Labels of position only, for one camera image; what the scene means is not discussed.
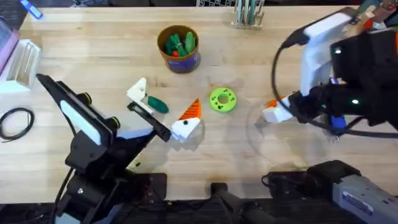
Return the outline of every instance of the wooden tabletop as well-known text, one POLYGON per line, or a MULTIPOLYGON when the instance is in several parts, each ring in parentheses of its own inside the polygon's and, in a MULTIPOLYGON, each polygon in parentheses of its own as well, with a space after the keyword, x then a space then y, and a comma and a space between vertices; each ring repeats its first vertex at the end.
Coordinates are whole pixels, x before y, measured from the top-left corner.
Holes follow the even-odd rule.
MULTIPOLYGON (((171 124, 195 99, 202 102, 202 123, 185 144, 155 138, 140 157, 139 172, 165 172, 167 198, 206 198, 212 182, 227 182, 240 197, 266 197, 260 178, 270 170, 304 169, 340 159, 358 168, 390 193, 398 194, 397 141, 343 136, 327 141, 322 131, 296 120, 267 124, 264 103, 270 88, 272 58, 294 29, 340 7, 265 7, 263 30, 236 30, 228 24, 233 10, 206 8, 61 8, 42 9, 44 18, 27 16, 22 38, 42 47, 39 72, 62 80, 75 92, 88 92, 104 114, 127 114, 126 91, 146 77, 148 93, 170 108, 157 115, 171 124), (200 38, 201 64, 188 75, 170 72, 156 39, 167 26, 183 24, 200 38), (234 111, 219 114, 208 104, 218 86, 237 94, 234 111)), ((300 54, 282 53, 278 87, 288 94, 299 87, 300 54)), ((32 108, 36 120, 22 139, 0 144, 0 203, 52 202, 67 173, 64 160, 72 133, 53 99, 38 81, 29 93, 1 95, 0 114, 32 108)), ((25 125, 26 118, 6 124, 25 125)), ((358 129, 393 131, 387 125, 358 129)))

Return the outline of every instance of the black wire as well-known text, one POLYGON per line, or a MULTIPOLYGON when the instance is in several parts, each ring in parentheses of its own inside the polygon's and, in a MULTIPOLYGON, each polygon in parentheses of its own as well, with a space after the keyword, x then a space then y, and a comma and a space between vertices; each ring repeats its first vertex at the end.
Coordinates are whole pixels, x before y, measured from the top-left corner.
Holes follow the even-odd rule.
POLYGON ((269 187, 269 183, 266 183, 266 182, 264 181, 265 178, 268 178, 268 174, 267 174, 267 175, 263 175, 263 176, 261 177, 261 183, 262 183, 264 186, 269 187))
POLYGON ((33 123, 35 121, 35 114, 33 114, 33 111, 28 110, 26 108, 14 108, 9 110, 7 113, 5 113, 1 118, 0 118, 0 138, 7 140, 5 142, 11 142, 11 141, 15 141, 17 139, 22 138, 26 133, 29 132, 29 130, 33 127, 33 123), (3 127, 3 122, 6 118, 8 118, 10 115, 16 113, 16 112, 26 112, 28 114, 28 124, 26 126, 26 128, 24 130, 22 130, 20 133, 15 134, 13 136, 7 136, 6 134, 4 134, 4 127, 3 127))
MULTIPOLYGON (((75 135, 76 135, 76 130, 75 130, 75 128, 73 127, 72 122, 70 121, 69 118, 67 118, 67 117, 65 117, 65 118, 67 119, 67 122, 68 122, 68 124, 69 124, 69 127, 70 127, 72 133, 73 133, 73 136, 75 136, 75 135)), ((52 211, 51 211, 51 214, 50 214, 50 224, 54 224, 54 223, 55 223, 55 212, 57 211, 57 205, 58 205, 58 203, 59 203, 59 201, 60 201, 60 199, 61 199, 62 192, 63 192, 63 190, 65 189, 65 186, 67 185, 68 180, 69 180, 69 178, 70 178, 72 172, 73 172, 73 168, 71 167, 71 168, 69 169, 69 171, 68 171, 66 177, 64 178, 64 180, 63 180, 63 182, 62 182, 62 185, 61 185, 61 187, 60 187, 60 189, 59 189, 59 191, 58 191, 58 193, 57 193, 57 196, 55 197, 54 207, 53 207, 53 209, 52 209, 52 211)))
POLYGON ((304 115, 302 115, 300 112, 298 111, 293 111, 290 110, 289 107, 280 99, 280 95, 279 92, 277 91, 277 87, 276 87, 276 65, 280 56, 280 53, 283 51, 284 49, 284 45, 282 44, 278 51, 275 54, 274 60, 272 62, 272 71, 271 71, 271 88, 272 88, 272 92, 274 94, 274 96, 276 97, 276 100, 278 101, 278 103, 280 105, 282 105, 283 108, 285 108, 289 113, 291 113, 293 116, 301 119, 302 121, 304 121, 305 123, 309 123, 312 124, 318 128, 323 128, 326 129, 330 132, 337 132, 340 134, 352 134, 355 136, 365 136, 365 137, 374 137, 374 138, 398 138, 398 134, 397 133, 377 133, 377 132, 370 132, 370 131, 358 131, 358 130, 351 130, 351 129, 344 129, 344 128, 336 128, 324 123, 320 123, 318 121, 314 121, 304 115))
POLYGON ((4 224, 25 224, 25 223, 30 223, 30 222, 33 222, 33 221, 40 220, 40 219, 42 219, 44 217, 46 217, 46 215, 39 215, 38 217, 32 218, 30 220, 26 220, 26 221, 22 221, 22 222, 16 222, 16 223, 4 223, 4 224))

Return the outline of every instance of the green object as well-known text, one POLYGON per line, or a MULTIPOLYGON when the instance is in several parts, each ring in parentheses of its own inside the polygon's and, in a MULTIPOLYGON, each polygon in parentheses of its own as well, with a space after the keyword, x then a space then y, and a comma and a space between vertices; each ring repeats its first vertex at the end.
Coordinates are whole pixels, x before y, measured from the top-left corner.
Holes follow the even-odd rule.
POLYGON ((173 44, 173 41, 169 38, 166 41, 166 45, 165 45, 166 54, 169 56, 172 56, 174 50, 176 50, 175 45, 173 44))
POLYGON ((148 96, 148 105, 159 113, 168 113, 169 108, 162 100, 153 96, 148 96))
POLYGON ((228 113, 236 106, 235 93, 229 88, 217 88, 210 94, 210 106, 220 113, 228 113))
POLYGON ((195 50, 195 38, 191 32, 188 32, 185 38, 185 50, 187 51, 187 54, 190 54, 195 50))
POLYGON ((255 0, 251 0, 250 2, 250 11, 249 11, 249 25, 254 25, 254 10, 256 8, 255 0))
POLYGON ((174 44, 175 48, 178 50, 178 56, 184 57, 187 56, 187 52, 184 49, 184 46, 181 44, 180 37, 178 34, 174 34, 170 37, 170 40, 174 44))

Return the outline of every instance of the green ring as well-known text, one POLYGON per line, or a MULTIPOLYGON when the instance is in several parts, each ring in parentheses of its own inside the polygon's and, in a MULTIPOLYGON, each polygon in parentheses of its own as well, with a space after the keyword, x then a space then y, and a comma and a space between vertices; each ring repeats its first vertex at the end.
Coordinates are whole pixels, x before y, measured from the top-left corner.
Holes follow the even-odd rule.
POLYGON ((220 112, 220 113, 228 113, 234 109, 236 106, 236 95, 235 93, 229 88, 217 88, 213 90, 209 97, 210 106, 213 110, 220 112), (218 101, 218 97, 226 95, 228 97, 227 103, 220 103, 218 101))

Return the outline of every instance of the gray device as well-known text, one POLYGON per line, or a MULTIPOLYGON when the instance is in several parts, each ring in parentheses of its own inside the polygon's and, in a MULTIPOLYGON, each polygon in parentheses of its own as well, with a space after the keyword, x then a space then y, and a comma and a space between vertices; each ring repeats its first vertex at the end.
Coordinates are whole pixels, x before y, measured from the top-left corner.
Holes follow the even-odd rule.
POLYGON ((398 198, 366 177, 350 175, 334 183, 333 201, 369 224, 398 223, 398 198))

